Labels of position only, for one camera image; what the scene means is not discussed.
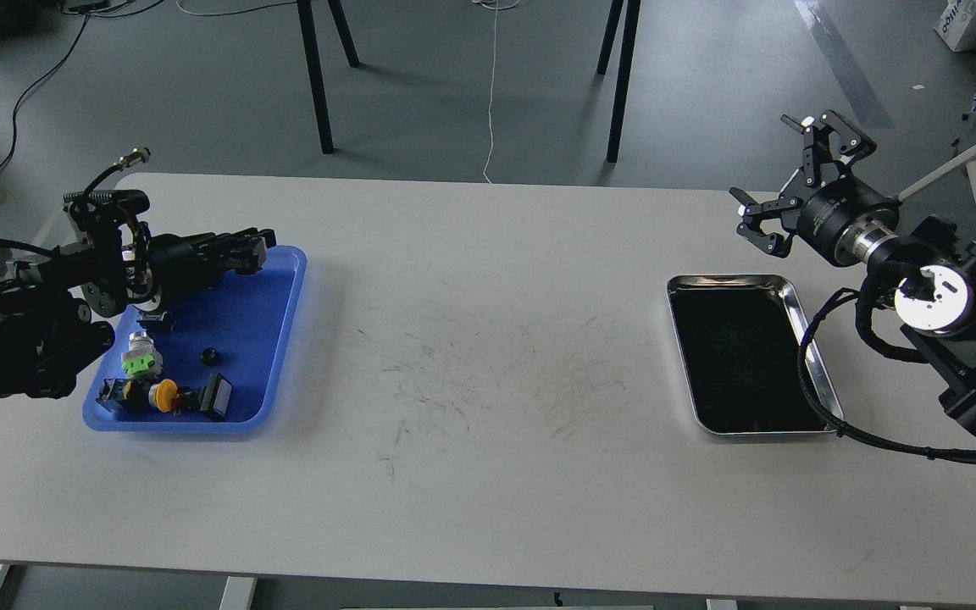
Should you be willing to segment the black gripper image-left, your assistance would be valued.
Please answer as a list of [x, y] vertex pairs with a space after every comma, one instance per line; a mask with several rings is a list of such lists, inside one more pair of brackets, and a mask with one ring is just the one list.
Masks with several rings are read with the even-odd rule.
[[244, 229], [205, 235], [157, 235], [146, 247], [128, 247], [129, 262], [142, 263], [140, 288], [129, 288], [136, 306], [171, 306], [191, 295], [216, 288], [225, 273], [255, 275], [263, 269], [268, 248], [276, 244], [272, 229]]

